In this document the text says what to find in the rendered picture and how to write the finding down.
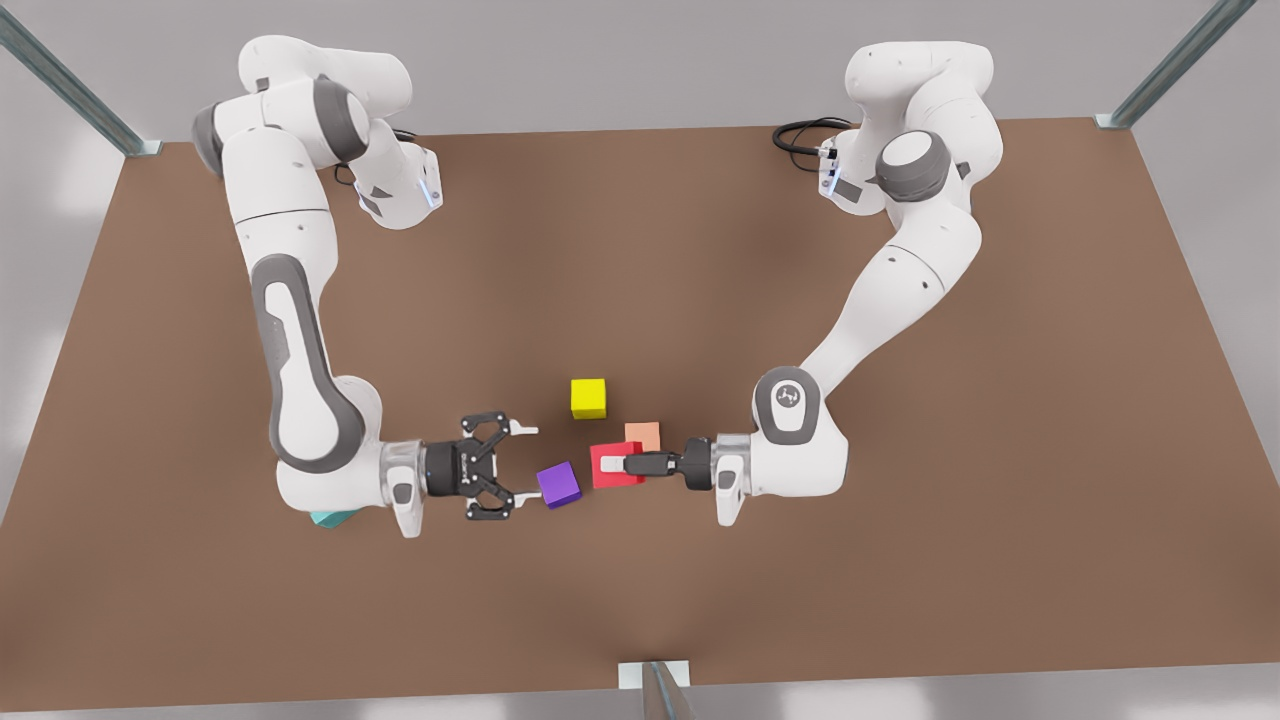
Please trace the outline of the purple wooden cube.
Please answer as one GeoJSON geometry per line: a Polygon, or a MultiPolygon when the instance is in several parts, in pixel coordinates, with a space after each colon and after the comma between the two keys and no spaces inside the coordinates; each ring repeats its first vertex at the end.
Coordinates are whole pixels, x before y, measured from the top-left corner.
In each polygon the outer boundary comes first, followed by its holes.
{"type": "Polygon", "coordinates": [[[558,509],[582,497],[579,479],[568,461],[538,471],[536,479],[548,509],[558,509]]]}

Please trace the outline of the silver frame post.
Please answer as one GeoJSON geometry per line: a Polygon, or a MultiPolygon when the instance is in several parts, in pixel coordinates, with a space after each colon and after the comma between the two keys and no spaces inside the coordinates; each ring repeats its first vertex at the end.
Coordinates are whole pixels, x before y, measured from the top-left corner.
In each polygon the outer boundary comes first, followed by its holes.
{"type": "Polygon", "coordinates": [[[691,685],[687,660],[622,662],[618,688],[641,692],[643,720],[698,720],[685,694],[691,685]]]}
{"type": "Polygon", "coordinates": [[[5,47],[32,76],[50,88],[122,155],[148,158],[161,152],[161,141],[140,137],[1,4],[0,46],[5,47]]]}
{"type": "Polygon", "coordinates": [[[1098,129],[1132,129],[1258,0],[1215,0],[1164,59],[1111,111],[1092,117],[1098,129]]]}

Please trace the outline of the red wooden cube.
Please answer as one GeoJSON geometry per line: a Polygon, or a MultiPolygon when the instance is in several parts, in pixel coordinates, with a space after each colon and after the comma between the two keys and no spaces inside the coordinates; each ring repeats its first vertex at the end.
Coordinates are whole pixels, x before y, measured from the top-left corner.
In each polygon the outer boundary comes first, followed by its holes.
{"type": "Polygon", "coordinates": [[[630,456],[640,454],[639,443],[618,442],[609,445],[594,445],[590,447],[591,483],[596,489],[609,487],[639,486],[645,478],[627,471],[602,471],[602,456],[630,456]]]}

